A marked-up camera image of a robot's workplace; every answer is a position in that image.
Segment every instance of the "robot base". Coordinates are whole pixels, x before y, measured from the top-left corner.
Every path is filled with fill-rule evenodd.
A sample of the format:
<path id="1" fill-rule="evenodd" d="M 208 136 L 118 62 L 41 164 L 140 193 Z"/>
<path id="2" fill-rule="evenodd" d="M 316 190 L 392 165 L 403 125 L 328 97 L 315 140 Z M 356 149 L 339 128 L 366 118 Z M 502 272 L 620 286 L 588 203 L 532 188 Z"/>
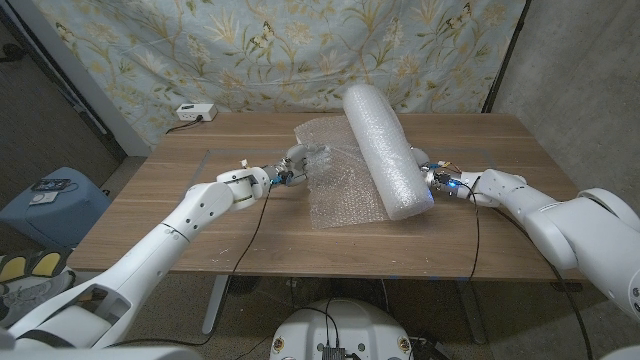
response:
<path id="1" fill-rule="evenodd" d="M 409 355 L 411 345 L 402 326 L 377 307 L 353 299 L 332 299 L 329 304 L 328 314 L 338 327 L 339 346 L 336 346 L 333 323 L 322 313 L 326 306 L 327 300 L 315 302 L 308 307 L 321 312 L 302 308 L 285 320 L 273 337 L 270 359 L 323 359 L 327 321 L 330 347 L 344 348 L 347 357 L 386 360 L 406 359 Z"/>

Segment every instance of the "power strip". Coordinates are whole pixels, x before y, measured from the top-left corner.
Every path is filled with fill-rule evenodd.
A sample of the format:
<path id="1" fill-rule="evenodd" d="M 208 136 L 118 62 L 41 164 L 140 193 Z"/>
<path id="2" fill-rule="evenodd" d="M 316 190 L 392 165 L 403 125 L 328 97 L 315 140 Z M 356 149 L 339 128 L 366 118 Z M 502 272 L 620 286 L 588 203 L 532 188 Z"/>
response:
<path id="1" fill-rule="evenodd" d="M 176 113 L 182 121 L 194 121 L 198 115 L 202 115 L 202 121 L 211 121 L 216 117 L 218 110 L 213 104 L 182 104 Z"/>

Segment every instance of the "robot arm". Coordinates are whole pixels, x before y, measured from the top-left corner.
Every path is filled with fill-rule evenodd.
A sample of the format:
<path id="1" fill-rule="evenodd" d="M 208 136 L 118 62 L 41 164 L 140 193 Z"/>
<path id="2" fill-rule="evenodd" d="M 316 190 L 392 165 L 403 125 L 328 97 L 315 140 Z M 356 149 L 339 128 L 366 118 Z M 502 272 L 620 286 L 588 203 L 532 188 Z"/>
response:
<path id="1" fill-rule="evenodd" d="M 480 206 L 504 205 L 556 268 L 578 268 L 624 312 L 640 321 L 640 219 L 602 189 L 559 202 L 497 170 L 459 176 L 429 170 L 427 183 L 461 198 L 472 189 Z"/>
<path id="2" fill-rule="evenodd" d="M 182 202 L 116 264 L 34 309 L 9 330 L 18 349 L 103 348 L 121 341 L 142 304 L 187 246 L 227 211 L 253 205 L 272 186 L 294 186 L 306 179 L 306 154 L 315 146 L 296 145 L 272 166 L 246 167 L 218 175 L 216 182 L 187 190 Z M 106 297 L 95 309 L 78 305 L 93 292 Z"/>

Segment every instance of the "wooden table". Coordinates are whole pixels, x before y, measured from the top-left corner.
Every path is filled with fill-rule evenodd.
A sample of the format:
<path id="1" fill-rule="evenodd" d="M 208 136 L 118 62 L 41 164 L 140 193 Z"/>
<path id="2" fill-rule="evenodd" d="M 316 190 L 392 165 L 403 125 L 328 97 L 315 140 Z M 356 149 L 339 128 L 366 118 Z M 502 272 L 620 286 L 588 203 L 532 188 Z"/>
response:
<path id="1" fill-rule="evenodd" d="M 192 182 L 214 181 L 216 175 L 239 168 L 242 159 L 253 166 L 274 163 L 295 144 L 295 126 L 324 116 L 331 114 L 218 114 L 213 122 L 166 136 L 71 255 L 69 266 L 107 269 L 171 212 Z M 399 118 L 409 142 L 433 160 L 452 161 L 466 171 L 497 168 L 519 174 L 558 200 L 577 193 L 514 116 L 412 114 Z M 434 193 L 435 207 L 407 220 L 313 230 L 308 193 L 304 184 L 272 190 L 262 225 L 238 265 L 238 274 L 469 276 L 476 225 L 474 207 L 468 201 Z M 190 245 L 173 271 L 230 274 L 256 229 L 263 201 L 219 218 Z M 480 227 L 474 279 L 555 279 L 533 245 L 494 211 L 480 209 Z M 578 272 L 566 277 L 582 279 Z"/>

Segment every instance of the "blue bin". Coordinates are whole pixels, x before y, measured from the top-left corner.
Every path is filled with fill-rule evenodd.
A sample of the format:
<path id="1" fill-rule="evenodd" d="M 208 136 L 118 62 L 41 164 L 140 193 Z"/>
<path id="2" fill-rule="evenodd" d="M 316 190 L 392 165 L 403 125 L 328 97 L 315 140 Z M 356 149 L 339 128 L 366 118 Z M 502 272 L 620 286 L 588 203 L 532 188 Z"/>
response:
<path id="1" fill-rule="evenodd" d="M 31 187 L 0 211 L 0 221 L 48 248 L 76 247 L 111 204 L 91 180 L 67 167 L 44 179 L 71 179 L 71 184 L 48 204 L 29 205 Z"/>

